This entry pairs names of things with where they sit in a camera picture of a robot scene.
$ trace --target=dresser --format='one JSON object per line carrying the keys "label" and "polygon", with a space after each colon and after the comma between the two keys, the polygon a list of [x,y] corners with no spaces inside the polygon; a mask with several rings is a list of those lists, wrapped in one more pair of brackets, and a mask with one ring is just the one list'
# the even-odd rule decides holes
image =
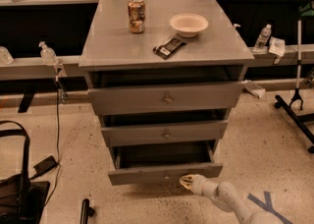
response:
{"label": "dresser", "polygon": [[[253,56],[215,0],[144,0],[145,32],[129,31],[128,0],[100,0],[79,60],[112,158],[112,185],[218,177],[214,160]],[[183,38],[173,15],[209,27]],[[186,42],[168,60],[153,52],[170,37]]]}

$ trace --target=drawer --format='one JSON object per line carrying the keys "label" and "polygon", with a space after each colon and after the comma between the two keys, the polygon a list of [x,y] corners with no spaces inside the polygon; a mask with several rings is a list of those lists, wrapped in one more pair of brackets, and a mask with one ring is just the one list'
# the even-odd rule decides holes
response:
{"label": "drawer", "polygon": [[112,185],[177,183],[186,174],[218,177],[223,165],[214,163],[209,141],[117,147]]}
{"label": "drawer", "polygon": [[140,125],[103,128],[101,132],[108,146],[219,140],[223,137],[227,124],[227,120],[222,120]]}
{"label": "drawer", "polygon": [[88,91],[95,114],[118,115],[235,107],[243,82],[105,87]]}

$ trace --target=white cup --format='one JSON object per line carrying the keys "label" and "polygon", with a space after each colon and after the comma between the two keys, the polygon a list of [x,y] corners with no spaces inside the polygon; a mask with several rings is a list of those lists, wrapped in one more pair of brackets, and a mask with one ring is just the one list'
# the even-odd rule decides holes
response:
{"label": "white cup", "polygon": [[9,50],[0,46],[0,64],[10,64],[13,63],[13,61],[14,59]]}

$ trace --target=caster wheel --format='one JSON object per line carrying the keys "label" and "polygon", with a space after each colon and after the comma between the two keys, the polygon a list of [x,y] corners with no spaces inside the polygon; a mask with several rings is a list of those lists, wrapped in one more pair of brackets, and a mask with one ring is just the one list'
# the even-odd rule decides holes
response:
{"label": "caster wheel", "polygon": [[308,152],[310,152],[311,154],[314,153],[314,145],[312,145],[311,147],[309,147],[308,149]]}
{"label": "caster wheel", "polygon": [[274,106],[275,106],[276,109],[279,109],[279,108],[282,107],[280,102],[276,102]]}

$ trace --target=cabinet top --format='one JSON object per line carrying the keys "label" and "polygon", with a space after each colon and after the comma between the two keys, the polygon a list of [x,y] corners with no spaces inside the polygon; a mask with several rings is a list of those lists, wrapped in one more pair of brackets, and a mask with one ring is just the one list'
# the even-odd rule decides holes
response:
{"label": "cabinet top", "polygon": [[[253,59],[244,41],[216,0],[144,0],[145,32],[129,30],[128,0],[100,0],[79,65],[82,67],[149,67],[229,64]],[[203,16],[206,30],[193,38],[180,37],[170,26],[176,14]],[[176,36],[186,45],[168,60],[153,48]]]}

